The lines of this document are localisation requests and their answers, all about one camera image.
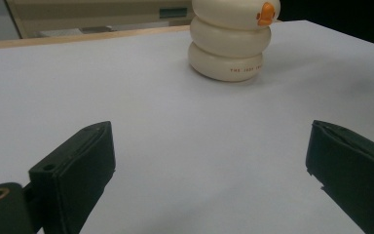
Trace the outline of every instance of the cream-colored toy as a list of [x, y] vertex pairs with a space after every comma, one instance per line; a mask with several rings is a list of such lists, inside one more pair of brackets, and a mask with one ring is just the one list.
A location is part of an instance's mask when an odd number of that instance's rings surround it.
[[280, 1], [193, 0], [193, 9], [197, 16], [190, 27], [190, 64], [222, 81], [243, 81], [256, 75]]

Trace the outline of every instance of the wooden table edge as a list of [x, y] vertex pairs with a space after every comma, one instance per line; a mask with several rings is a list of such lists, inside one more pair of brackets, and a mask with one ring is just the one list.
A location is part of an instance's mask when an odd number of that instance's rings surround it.
[[0, 49], [13, 48], [13, 47], [26, 47], [26, 46], [52, 45], [52, 44], [62, 44], [62, 43], [71, 43], [71, 42], [80, 42], [80, 41], [102, 40], [102, 39], [129, 37], [129, 36], [137, 36], [137, 35], [148, 35], [148, 34], [157, 34], [157, 33], [167, 33], [167, 32], [178, 32], [178, 31], [187, 31], [189, 29], [190, 29], [190, 25], [182, 25], [182, 26], [155, 27], [155, 28], [144, 28], [144, 29], [136, 29], [136, 30], [102, 32], [102, 33], [59, 36], [59, 37], [8, 40], [8, 41], [0, 41]]

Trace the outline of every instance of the duck lamp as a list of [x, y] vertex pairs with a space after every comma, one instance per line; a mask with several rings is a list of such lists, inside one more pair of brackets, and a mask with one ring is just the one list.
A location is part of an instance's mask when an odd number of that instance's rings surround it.
[[193, 0], [196, 16], [188, 58], [198, 72], [212, 79], [239, 82], [254, 77], [262, 52], [279, 16], [280, 0]]

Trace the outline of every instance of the white table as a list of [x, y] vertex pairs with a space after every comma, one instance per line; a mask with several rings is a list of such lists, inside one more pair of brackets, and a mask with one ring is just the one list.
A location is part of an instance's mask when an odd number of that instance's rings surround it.
[[82, 233], [362, 233], [305, 157], [315, 119], [374, 140], [374, 45], [272, 31], [243, 83], [195, 72], [188, 31], [0, 49], [0, 183], [110, 120], [118, 168]]

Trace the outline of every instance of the orange beak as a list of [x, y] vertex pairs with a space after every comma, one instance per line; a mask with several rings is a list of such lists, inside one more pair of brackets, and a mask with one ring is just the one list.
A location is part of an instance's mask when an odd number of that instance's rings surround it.
[[257, 25], [269, 26], [273, 22], [275, 13], [275, 7], [272, 4], [266, 2], [265, 4], [263, 4], [262, 12], [257, 14]]

